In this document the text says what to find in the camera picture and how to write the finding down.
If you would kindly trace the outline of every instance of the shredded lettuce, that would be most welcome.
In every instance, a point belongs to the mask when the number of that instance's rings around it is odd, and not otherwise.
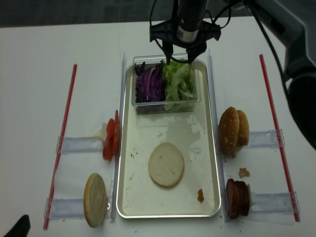
[[[171,61],[167,65],[163,61],[162,67],[163,78],[166,80],[165,97],[166,101],[194,100],[194,82],[191,72],[191,65],[187,63],[177,63]],[[177,110],[181,105],[165,105],[166,110],[173,108]]]

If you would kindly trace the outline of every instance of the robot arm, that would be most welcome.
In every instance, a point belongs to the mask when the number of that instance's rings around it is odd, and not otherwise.
[[[285,45],[284,72],[274,53],[285,96],[294,121],[308,142],[316,149],[315,0],[225,1],[229,5],[221,13],[225,10],[230,11],[233,5],[245,5],[252,12],[259,26],[262,21]],[[188,60],[182,62],[191,63],[205,52],[207,40],[212,38],[219,40],[221,27],[215,24],[218,16],[212,23],[203,21],[207,2],[208,0],[174,0],[172,18],[154,26],[150,16],[150,41],[155,40],[164,51],[167,63],[172,59],[173,45],[185,48]],[[285,82],[290,79],[292,82],[287,88]]]

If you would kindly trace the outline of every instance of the white table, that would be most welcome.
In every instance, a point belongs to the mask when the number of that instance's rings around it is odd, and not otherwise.
[[[232,77],[249,60],[264,54],[301,222],[293,226],[250,221],[227,224],[220,210],[213,218],[124,220],[117,215],[114,224],[106,222],[95,230],[84,220],[50,221],[48,231],[42,229],[73,64],[78,64],[73,101],[80,99],[80,90],[87,93],[91,83],[98,83],[103,93],[91,91],[91,100],[83,109],[87,106],[93,114],[93,101],[103,101],[107,121],[118,107],[123,52],[127,65],[134,56],[162,54],[149,42],[148,32],[149,23],[0,29],[0,235],[28,214],[29,236],[33,237],[314,236],[316,153],[290,116],[275,61],[250,17],[233,18],[219,41],[208,41],[214,77]],[[272,41],[283,61],[284,47],[275,37]],[[206,61],[205,54],[199,58]],[[71,114],[76,116],[81,109],[74,105]],[[89,136],[100,118],[90,119],[93,123],[81,128],[79,124],[87,123],[87,118],[78,116],[78,122],[68,124],[67,129],[73,136]]]

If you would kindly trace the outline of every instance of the metal tray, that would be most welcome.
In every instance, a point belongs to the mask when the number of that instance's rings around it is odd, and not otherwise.
[[[192,112],[137,115],[131,103],[133,67],[126,71],[117,210],[123,218],[210,217],[221,206],[206,65],[196,61],[200,98]],[[156,185],[148,160],[162,143],[174,144],[185,168],[171,189]],[[198,201],[202,189],[204,202]]]

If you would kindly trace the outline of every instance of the sesame bun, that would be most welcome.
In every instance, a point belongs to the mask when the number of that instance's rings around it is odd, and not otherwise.
[[[220,147],[224,154],[235,157],[235,148],[239,133],[239,116],[234,107],[222,114],[219,122]]]

